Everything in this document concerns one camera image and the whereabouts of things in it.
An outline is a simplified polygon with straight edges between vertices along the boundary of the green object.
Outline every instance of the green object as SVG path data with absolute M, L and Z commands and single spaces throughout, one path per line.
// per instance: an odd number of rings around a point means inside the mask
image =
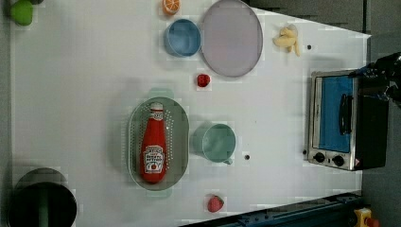
M 204 123 L 194 135 L 195 150 L 215 163 L 230 165 L 235 150 L 235 134 L 224 124 Z
M 33 7 L 28 0 L 20 0 L 11 7 L 11 18 L 20 26 L 29 26 L 32 23 Z
M 174 96 L 171 90 L 154 88 L 148 96 L 150 99 L 136 107 L 129 119 L 126 156 L 128 169 L 132 179 L 147 190 L 147 197 L 165 198 L 171 195 L 171 187 L 180 180 L 188 166 L 189 121 L 183 107 L 171 99 Z M 155 184 L 145 182 L 140 171 L 142 141 L 149 119 L 149 108 L 153 102 L 163 104 L 167 151 L 165 177 Z

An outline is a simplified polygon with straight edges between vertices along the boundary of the ketchup bottle cap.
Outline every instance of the ketchup bottle cap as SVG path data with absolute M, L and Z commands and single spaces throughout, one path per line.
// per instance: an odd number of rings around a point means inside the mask
M 163 110 L 163 104 L 160 102 L 153 102 L 150 104 L 150 109 L 155 110 L 155 111 L 162 111 Z

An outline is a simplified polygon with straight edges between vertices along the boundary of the red cap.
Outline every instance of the red cap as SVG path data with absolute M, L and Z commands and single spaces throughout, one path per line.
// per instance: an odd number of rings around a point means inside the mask
M 367 224 L 369 227 L 380 227 L 380 223 L 378 222 L 378 219 L 366 218 L 365 224 Z

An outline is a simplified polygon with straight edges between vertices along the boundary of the teal mug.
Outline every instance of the teal mug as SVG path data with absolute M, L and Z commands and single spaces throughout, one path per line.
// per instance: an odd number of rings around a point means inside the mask
M 224 124 L 204 123 L 194 133 L 195 151 L 214 163 L 230 165 L 235 150 L 235 134 Z

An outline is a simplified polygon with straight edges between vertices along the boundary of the red ketchup bottle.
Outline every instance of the red ketchup bottle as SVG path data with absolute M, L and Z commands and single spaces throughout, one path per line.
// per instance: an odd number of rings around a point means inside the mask
M 160 182 L 166 174 L 166 137 L 163 105 L 150 104 L 150 116 L 140 155 L 140 173 L 148 183 Z

